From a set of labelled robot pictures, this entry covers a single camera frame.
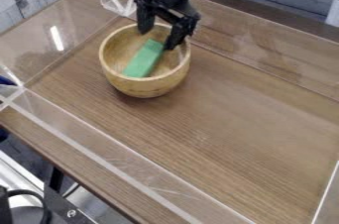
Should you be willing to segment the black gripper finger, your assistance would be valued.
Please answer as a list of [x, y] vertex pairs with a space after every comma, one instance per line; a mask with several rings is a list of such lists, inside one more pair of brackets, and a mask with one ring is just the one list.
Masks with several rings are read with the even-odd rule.
[[193, 18], [181, 18], [173, 24], [170, 34], [165, 40], [164, 49], [172, 51], [182, 42], [186, 36], [192, 36], [197, 21]]
[[153, 8], [142, 3], [136, 8], [137, 30], [141, 35], [146, 34], [153, 27], [154, 12]]

